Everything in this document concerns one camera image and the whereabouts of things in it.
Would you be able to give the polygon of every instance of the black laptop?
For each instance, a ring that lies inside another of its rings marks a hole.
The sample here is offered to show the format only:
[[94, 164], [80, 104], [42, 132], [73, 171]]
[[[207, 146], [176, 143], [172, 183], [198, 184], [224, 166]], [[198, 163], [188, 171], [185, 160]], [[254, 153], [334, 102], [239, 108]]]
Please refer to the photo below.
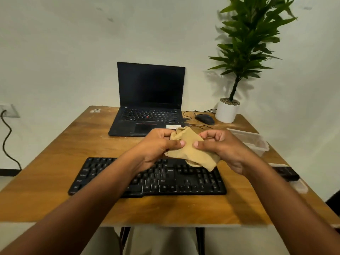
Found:
[[120, 108], [108, 134], [144, 137], [153, 128], [184, 126], [185, 67], [117, 63]]

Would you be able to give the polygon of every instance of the desk surface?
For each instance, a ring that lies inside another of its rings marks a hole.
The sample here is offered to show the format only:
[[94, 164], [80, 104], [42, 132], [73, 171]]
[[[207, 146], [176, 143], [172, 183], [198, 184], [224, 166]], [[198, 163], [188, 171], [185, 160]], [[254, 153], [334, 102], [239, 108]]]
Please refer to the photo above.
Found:
[[[90, 111], [100, 108], [101, 111]], [[0, 192], [0, 221], [36, 222], [67, 200], [67, 191], [88, 157], [118, 157], [141, 138], [109, 137], [118, 107], [90, 106], [45, 148]], [[190, 123], [199, 123], [195, 119]], [[216, 121], [216, 129], [234, 128], [257, 132], [242, 116], [234, 123]], [[193, 128], [197, 133], [203, 131]], [[269, 163], [286, 163], [272, 148], [265, 153]], [[225, 196], [147, 196], [120, 199], [103, 225], [161, 224], [266, 225], [271, 221], [245, 177], [234, 173], [225, 162], [218, 164], [227, 188]], [[340, 219], [311, 190], [302, 197], [329, 223]]]

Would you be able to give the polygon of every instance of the hand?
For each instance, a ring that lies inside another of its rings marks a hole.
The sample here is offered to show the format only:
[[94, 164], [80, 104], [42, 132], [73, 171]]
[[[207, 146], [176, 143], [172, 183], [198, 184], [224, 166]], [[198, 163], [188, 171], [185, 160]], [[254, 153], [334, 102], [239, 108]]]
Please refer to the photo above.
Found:
[[138, 166], [138, 172], [150, 168], [166, 150], [181, 149], [185, 146], [183, 140], [170, 140], [171, 129], [152, 129], [150, 133], [131, 149], [136, 155], [142, 156], [142, 163]]
[[258, 157], [229, 130], [207, 130], [199, 135], [204, 141], [196, 141], [193, 146], [199, 150], [215, 152], [238, 174], [244, 175], [247, 162]]

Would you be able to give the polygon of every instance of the floor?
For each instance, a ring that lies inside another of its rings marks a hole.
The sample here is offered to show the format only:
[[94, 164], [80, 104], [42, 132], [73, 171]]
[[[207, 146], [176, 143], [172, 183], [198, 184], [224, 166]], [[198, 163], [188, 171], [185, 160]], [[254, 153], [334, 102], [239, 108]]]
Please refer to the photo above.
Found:
[[[0, 176], [0, 190], [13, 178]], [[33, 223], [0, 223], [0, 250], [31, 227]], [[113, 231], [120, 227], [100, 227], [82, 255], [114, 254]], [[289, 255], [273, 226], [206, 228], [206, 255]], [[197, 255], [194, 228], [136, 226], [131, 228], [124, 250], [125, 255]]]

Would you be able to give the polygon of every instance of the wall socket plate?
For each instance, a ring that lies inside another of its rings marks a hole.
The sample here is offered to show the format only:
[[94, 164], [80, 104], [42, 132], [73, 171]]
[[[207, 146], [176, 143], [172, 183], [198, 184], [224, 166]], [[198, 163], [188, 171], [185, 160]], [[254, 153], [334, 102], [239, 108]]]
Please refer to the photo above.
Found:
[[4, 117], [20, 117], [13, 104], [0, 103], [0, 112], [4, 110], [6, 110], [6, 112], [3, 114]]

